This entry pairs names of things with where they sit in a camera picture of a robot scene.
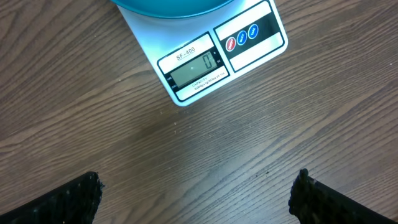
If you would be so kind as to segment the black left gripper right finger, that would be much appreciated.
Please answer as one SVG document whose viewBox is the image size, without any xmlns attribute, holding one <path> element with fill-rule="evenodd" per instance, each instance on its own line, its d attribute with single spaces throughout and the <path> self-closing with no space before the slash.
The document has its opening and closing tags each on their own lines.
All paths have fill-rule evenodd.
<svg viewBox="0 0 398 224">
<path fill-rule="evenodd" d="M 301 224 L 397 224 L 325 184 L 301 169 L 290 190 L 289 213 Z"/>
</svg>

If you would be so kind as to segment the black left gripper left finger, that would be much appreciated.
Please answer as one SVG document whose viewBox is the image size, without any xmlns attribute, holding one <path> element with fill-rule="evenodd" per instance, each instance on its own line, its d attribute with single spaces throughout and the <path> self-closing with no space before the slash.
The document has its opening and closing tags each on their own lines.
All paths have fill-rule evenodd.
<svg viewBox="0 0 398 224">
<path fill-rule="evenodd" d="M 92 224 L 104 185 L 96 172 L 66 184 L 1 215 L 3 224 Z"/>
</svg>

